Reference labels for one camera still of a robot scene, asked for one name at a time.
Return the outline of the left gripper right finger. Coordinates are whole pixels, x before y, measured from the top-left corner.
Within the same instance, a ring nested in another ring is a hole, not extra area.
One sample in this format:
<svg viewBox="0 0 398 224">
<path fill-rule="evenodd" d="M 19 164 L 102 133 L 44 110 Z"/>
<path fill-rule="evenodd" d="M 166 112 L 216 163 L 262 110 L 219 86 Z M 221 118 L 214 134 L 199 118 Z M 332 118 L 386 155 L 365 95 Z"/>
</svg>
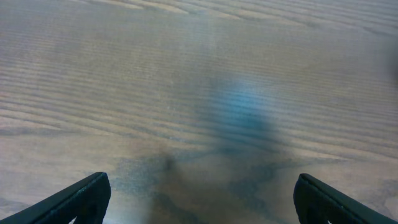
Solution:
<svg viewBox="0 0 398 224">
<path fill-rule="evenodd" d="M 299 175 L 293 199 L 300 224 L 397 224 L 306 173 Z"/>
</svg>

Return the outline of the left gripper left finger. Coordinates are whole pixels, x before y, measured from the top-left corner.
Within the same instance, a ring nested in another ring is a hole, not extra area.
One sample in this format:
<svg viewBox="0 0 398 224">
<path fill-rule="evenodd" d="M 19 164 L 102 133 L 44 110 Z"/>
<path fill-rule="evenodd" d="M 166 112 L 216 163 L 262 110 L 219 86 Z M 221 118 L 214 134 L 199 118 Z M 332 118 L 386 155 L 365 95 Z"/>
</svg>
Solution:
<svg viewBox="0 0 398 224">
<path fill-rule="evenodd" d="M 95 172 L 1 224 L 102 224 L 110 198 L 107 173 Z"/>
</svg>

